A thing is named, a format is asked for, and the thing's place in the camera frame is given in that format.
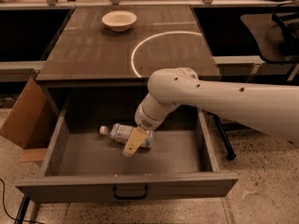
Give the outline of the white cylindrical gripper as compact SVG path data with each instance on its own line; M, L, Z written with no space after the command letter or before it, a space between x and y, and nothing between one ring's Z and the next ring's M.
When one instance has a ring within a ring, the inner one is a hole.
M135 112L135 123L123 155L132 157L147 138L147 131L155 131L173 111L179 108L177 104L162 104L154 99L150 93L139 104Z

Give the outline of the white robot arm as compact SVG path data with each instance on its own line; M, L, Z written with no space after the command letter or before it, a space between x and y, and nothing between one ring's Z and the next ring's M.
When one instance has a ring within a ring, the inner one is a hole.
M251 129L299 141L299 87L204 81L191 68L165 68L148 80L149 93L135 112L136 127L123 155L133 156L148 131L181 105L195 106Z

